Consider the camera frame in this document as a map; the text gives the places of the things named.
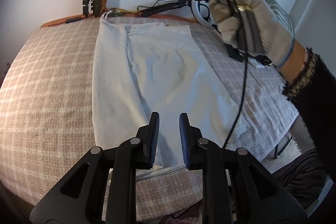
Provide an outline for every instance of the black wire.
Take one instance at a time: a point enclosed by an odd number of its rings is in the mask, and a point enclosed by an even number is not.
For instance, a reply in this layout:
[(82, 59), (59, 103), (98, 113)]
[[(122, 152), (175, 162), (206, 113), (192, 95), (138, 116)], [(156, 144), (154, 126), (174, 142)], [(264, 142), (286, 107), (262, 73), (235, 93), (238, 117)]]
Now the black wire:
[(203, 3), (200, 3), (199, 5), (200, 6), (204, 6), (205, 8), (208, 9), (208, 16), (207, 16), (207, 18), (210, 18), (210, 9), (209, 9), (209, 7), (207, 5), (205, 5), (205, 4), (203, 4)]
[[(237, 9), (237, 15), (238, 15), (238, 20), (240, 22), (240, 26), (238, 28), (238, 30), (241, 28), (241, 26), (243, 25), (243, 20), (242, 20), (242, 16), (238, 10), (238, 5), (237, 5), (237, 2), (236, 0), (232, 0), (236, 9)], [(235, 11), (234, 11), (234, 8), (232, 8), (230, 6), (230, 9), (231, 9), (231, 13), (234, 14)], [(245, 37), (245, 29), (244, 29), (244, 26), (242, 27), (242, 36)], [(246, 41), (246, 38), (245, 38), (245, 47), (247, 49), (247, 41)], [(236, 124), (238, 122), (238, 119), (239, 119), (239, 116), (242, 112), (242, 109), (243, 109), (243, 103), (244, 103), (244, 98), (245, 98), (245, 90), (246, 90), (246, 80), (247, 80), (247, 65), (248, 65), (248, 56), (247, 56), (247, 52), (245, 52), (244, 54), (244, 61), (245, 61), (245, 70), (244, 70), (244, 81), (243, 81), (243, 91), (241, 93), (241, 100), (240, 100), (240, 106), (239, 106), (239, 110), (238, 110), (238, 113), (237, 113), (237, 116), (236, 116), (236, 119), (231, 127), (231, 130), (228, 134), (228, 136), (226, 137), (226, 140), (224, 142), (224, 145), (223, 145), (223, 148), (225, 148), (227, 146), (227, 143), (229, 142), (229, 139), (233, 133), (233, 131), (235, 130), (235, 127), (236, 127)]]
[(203, 199), (201, 199), (200, 201), (196, 202), (194, 205), (191, 205), (188, 209), (186, 209), (185, 211), (183, 211), (182, 213), (180, 213), (178, 216), (174, 216), (174, 214), (171, 214), (170, 216), (172, 217), (172, 219), (179, 219), (182, 215), (184, 215), (187, 211), (189, 211), (190, 209), (194, 208), (195, 206), (199, 205), (200, 203), (203, 202)]
[(163, 1), (163, 0), (157, 0), (153, 6), (143, 6), (143, 5), (139, 5), (136, 9), (139, 12), (139, 7), (145, 7), (145, 8), (153, 8), (159, 1)]

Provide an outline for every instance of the black sleeve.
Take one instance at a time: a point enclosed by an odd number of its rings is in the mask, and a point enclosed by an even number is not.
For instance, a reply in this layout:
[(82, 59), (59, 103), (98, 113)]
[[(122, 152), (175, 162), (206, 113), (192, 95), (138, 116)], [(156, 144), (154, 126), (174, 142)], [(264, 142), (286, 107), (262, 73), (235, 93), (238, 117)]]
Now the black sleeve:
[[(286, 86), (284, 94), (293, 88)], [(309, 217), (307, 224), (334, 223), (336, 209), (336, 79), (318, 57), (314, 74), (300, 92), (291, 97), (314, 141), (334, 185)]]

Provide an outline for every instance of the black cable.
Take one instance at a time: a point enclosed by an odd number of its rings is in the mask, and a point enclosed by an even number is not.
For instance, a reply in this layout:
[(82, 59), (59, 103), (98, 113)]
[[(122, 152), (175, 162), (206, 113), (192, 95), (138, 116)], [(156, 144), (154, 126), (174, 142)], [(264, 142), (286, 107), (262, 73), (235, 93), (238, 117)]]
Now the black cable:
[(194, 14), (193, 7), (192, 7), (192, 6), (190, 6), (190, 10), (191, 10), (191, 13), (193, 14), (194, 18), (196, 19), (196, 21), (197, 21), (199, 24), (201, 24), (201, 23), (197, 20), (197, 18), (195, 17), (195, 14)]
[[(241, 26), (243, 25), (243, 26), (242, 26), (242, 35), (243, 35), (243, 37), (245, 38), (245, 47), (246, 47), (246, 49), (247, 49), (247, 41), (246, 41), (245, 29), (244, 29), (244, 24), (243, 24), (242, 16), (241, 16), (241, 14), (240, 14), (240, 12), (239, 12), (239, 10), (238, 10), (238, 5), (237, 5), (236, 0), (232, 0), (232, 1), (233, 1), (234, 5), (235, 5), (235, 8), (237, 9), (238, 20), (239, 20), (239, 22), (240, 22), (240, 25), (239, 25), (238, 30), (239, 30), (239, 29), (241, 28)], [(229, 5), (229, 7), (230, 7), (230, 9), (231, 9), (231, 13), (232, 13), (232, 15), (233, 15), (233, 14), (235, 13), (235, 9), (234, 9), (234, 7), (231, 7), (230, 5)], [(245, 90), (246, 90), (246, 80), (247, 80), (247, 65), (248, 65), (248, 56), (247, 56), (247, 52), (245, 52), (245, 54), (244, 54), (244, 60), (245, 60), (245, 70), (244, 70), (243, 91), (242, 91), (242, 93), (241, 93), (240, 106), (239, 106), (239, 110), (238, 110), (236, 119), (235, 119), (235, 121), (234, 121), (234, 123), (233, 123), (233, 125), (232, 125), (232, 127), (231, 127), (231, 130), (230, 130), (228, 136), (226, 137), (226, 140), (225, 140), (225, 142), (224, 142), (223, 148), (225, 148), (225, 147), (227, 146), (227, 144), (228, 144), (228, 142), (229, 142), (229, 139), (230, 139), (230, 137), (231, 137), (233, 131), (235, 130), (236, 124), (237, 124), (237, 122), (238, 122), (238, 119), (239, 119), (240, 114), (241, 114), (242, 109), (243, 109), (243, 103), (244, 103), (244, 98), (245, 98)]]
[(200, 6), (204, 6), (205, 8), (208, 9), (208, 16), (207, 16), (207, 18), (210, 18), (210, 9), (209, 9), (209, 7), (207, 5), (205, 5), (205, 4), (203, 4), (203, 3), (200, 3), (199, 5)]
[(163, 0), (157, 0), (157, 1), (154, 3), (153, 6), (143, 6), (143, 5), (139, 5), (136, 9), (137, 9), (137, 11), (138, 11), (138, 13), (139, 13), (139, 7), (153, 8), (159, 1), (163, 1)]

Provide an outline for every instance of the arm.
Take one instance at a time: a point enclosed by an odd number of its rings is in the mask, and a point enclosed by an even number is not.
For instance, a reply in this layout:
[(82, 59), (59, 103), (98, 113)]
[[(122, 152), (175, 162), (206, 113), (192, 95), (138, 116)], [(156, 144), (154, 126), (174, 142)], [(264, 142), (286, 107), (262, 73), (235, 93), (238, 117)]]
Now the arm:
[[(276, 20), (264, 0), (236, 0), (252, 7), (260, 30), (266, 56), (273, 61), (286, 78), (283, 94), (298, 109), (315, 143), (316, 150), (325, 163), (333, 181), (336, 181), (336, 80), (320, 57), (306, 50)], [(226, 43), (236, 47), (235, 33), (240, 23), (231, 16), (225, 2), (209, 0), (213, 18)], [(317, 210), (309, 217), (309, 223), (330, 223), (335, 219), (336, 183)]]
[(336, 79), (319, 56), (295, 42), (294, 49), (279, 69), (289, 82), (283, 94), (295, 105), (314, 141), (316, 150), (336, 181)]

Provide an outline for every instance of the glove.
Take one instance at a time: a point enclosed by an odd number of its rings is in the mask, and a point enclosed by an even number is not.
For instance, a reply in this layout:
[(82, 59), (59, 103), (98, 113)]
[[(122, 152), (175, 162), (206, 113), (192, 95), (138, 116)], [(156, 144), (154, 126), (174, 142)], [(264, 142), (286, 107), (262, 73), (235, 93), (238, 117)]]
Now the glove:
[[(247, 5), (252, 8), (265, 55), (273, 64), (281, 67), (293, 49), (295, 41), (293, 35), (277, 20), (265, 0), (236, 0), (236, 2), (238, 5)], [(218, 24), (223, 41), (237, 48), (235, 38), (240, 21), (231, 16), (227, 0), (209, 0), (209, 8), (214, 21)]]

